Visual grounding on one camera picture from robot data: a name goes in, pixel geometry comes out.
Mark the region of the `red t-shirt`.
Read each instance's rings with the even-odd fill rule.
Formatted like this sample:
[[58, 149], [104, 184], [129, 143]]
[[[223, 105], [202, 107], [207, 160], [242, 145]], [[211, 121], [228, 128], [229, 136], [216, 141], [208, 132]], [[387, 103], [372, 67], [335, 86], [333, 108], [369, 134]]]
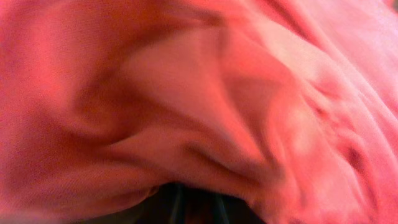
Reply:
[[1, 221], [170, 182], [267, 223], [396, 223], [390, 2], [2, 1]]

